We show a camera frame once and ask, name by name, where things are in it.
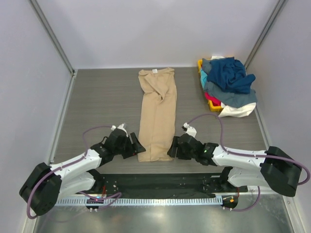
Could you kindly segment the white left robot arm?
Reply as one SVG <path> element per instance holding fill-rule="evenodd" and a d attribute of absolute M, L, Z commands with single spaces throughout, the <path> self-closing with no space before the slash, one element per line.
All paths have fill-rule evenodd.
<path fill-rule="evenodd" d="M 86 147 L 81 155 L 55 165 L 38 164 L 19 191 L 27 203 L 27 217 L 44 215 L 58 200 L 75 193 L 99 193 L 104 188 L 104 178 L 97 168 L 116 155 L 126 159 L 145 151 L 135 133 L 116 128 L 101 142 Z"/>

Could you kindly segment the beige t-shirt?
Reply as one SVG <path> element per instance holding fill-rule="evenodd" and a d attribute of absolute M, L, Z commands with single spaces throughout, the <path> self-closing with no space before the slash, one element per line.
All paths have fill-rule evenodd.
<path fill-rule="evenodd" d="M 146 149 L 140 162 L 171 161 L 167 154 L 175 135 L 177 88 L 174 69 L 141 70 L 143 91 L 138 140 Z"/>

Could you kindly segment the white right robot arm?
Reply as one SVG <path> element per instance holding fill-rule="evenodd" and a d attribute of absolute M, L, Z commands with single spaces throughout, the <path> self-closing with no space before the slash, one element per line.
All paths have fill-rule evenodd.
<path fill-rule="evenodd" d="M 210 192 L 230 192 L 242 186 L 268 187 L 287 197 L 296 195 L 302 167 L 277 147 L 247 154 L 247 150 L 201 143 L 185 133 L 175 136 L 167 154 L 182 160 L 194 159 L 204 166 L 222 166 L 219 178 L 208 185 Z"/>

